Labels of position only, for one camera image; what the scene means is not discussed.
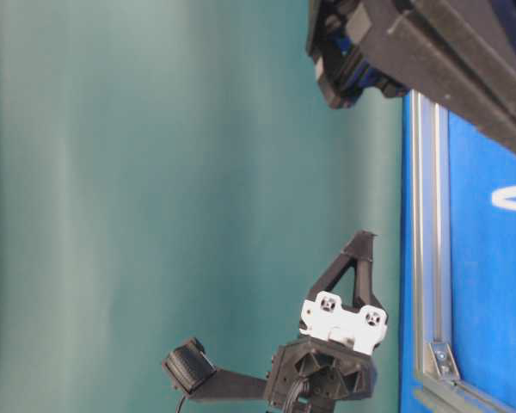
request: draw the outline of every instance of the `teal backdrop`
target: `teal backdrop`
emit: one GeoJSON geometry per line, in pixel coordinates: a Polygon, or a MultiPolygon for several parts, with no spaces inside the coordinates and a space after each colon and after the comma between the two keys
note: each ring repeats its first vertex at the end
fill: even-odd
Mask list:
{"type": "Polygon", "coordinates": [[[397,411],[402,104],[327,108],[306,26],[304,1],[0,0],[0,413],[173,412],[159,363],[193,335],[265,375],[360,228],[390,329],[337,411],[397,411]]]}

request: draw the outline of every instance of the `blue panel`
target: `blue panel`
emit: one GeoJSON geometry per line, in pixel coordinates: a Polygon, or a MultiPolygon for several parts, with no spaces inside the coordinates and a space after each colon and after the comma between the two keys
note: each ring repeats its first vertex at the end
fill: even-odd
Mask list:
{"type": "Polygon", "coordinates": [[[403,149],[402,149],[402,297],[400,322],[401,357],[401,396],[402,413],[421,413],[429,411],[413,396],[413,390],[420,387],[413,377],[413,214],[411,181],[411,131],[409,96],[405,98],[403,112],[403,149]]]}
{"type": "Polygon", "coordinates": [[[516,157],[450,115],[454,351],[464,380],[516,408],[516,157]]]}

